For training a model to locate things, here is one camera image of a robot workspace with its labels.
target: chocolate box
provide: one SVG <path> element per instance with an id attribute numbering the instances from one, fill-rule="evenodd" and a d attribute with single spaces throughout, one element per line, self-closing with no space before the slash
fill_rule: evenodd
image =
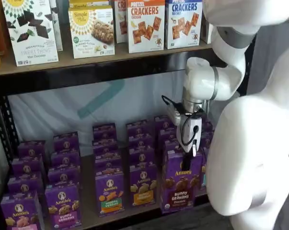
<path id="1" fill-rule="evenodd" d="M 98 215 L 103 217 L 124 211 L 122 168 L 99 168 L 96 169 L 95 175 Z"/>
<path id="2" fill-rule="evenodd" d="M 0 203 L 7 230 L 44 230 L 36 191 L 5 194 Z"/>
<path id="3" fill-rule="evenodd" d="M 92 141 L 93 153 L 101 155 L 110 151 L 118 150 L 117 142 L 114 138 Z"/>
<path id="4" fill-rule="evenodd" d="M 155 164 L 139 167 L 131 165 L 130 201 L 133 207 L 156 203 L 157 167 Z"/>
<path id="5" fill-rule="evenodd" d="M 11 193 L 25 193 L 36 190 L 38 194 L 44 194 L 43 181 L 40 172 L 11 176 L 8 181 L 8 189 Z"/>
<path id="6" fill-rule="evenodd" d="M 81 225 L 81 201 L 76 184 L 50 184 L 45 196 L 53 229 L 71 229 Z"/>
<path id="7" fill-rule="evenodd" d="M 150 133 L 150 124 L 147 120 L 137 121 L 133 123 L 128 123 L 126 125 L 127 135 L 135 136 L 140 133 Z"/>
<path id="8" fill-rule="evenodd" d="M 154 139 L 149 133 L 140 133 L 134 136 L 128 137 L 128 145 L 130 148 L 136 148 L 141 146 L 150 145 L 153 146 Z"/>
<path id="9" fill-rule="evenodd" d="M 188 171 L 181 170 L 182 152 L 170 150 L 164 158 L 160 200 L 162 213 L 192 208 L 195 190 L 200 184 L 202 155 L 197 154 L 191 160 Z"/>
<path id="10" fill-rule="evenodd" d="M 155 149 L 150 145 L 141 148 L 129 149 L 129 163 L 138 164 L 147 162 L 149 164 L 155 164 Z"/>
<path id="11" fill-rule="evenodd" d="M 93 139 L 99 141 L 101 139 L 116 139 L 116 125 L 115 123 L 94 126 Z"/>
<path id="12" fill-rule="evenodd" d="M 50 183 L 73 180 L 76 184 L 79 184 L 81 179 L 81 167 L 74 164 L 62 164 L 57 167 L 52 167 L 48 170 L 48 179 Z"/>
<path id="13" fill-rule="evenodd" d="M 81 164 L 81 157 L 79 156 L 79 151 L 76 149 L 65 149 L 59 152 L 54 152 L 50 159 L 53 167 L 71 163 L 75 165 Z"/>
<path id="14" fill-rule="evenodd" d="M 79 150 L 79 141 L 77 132 L 54 136 L 54 150 L 56 152 L 69 149 Z"/>

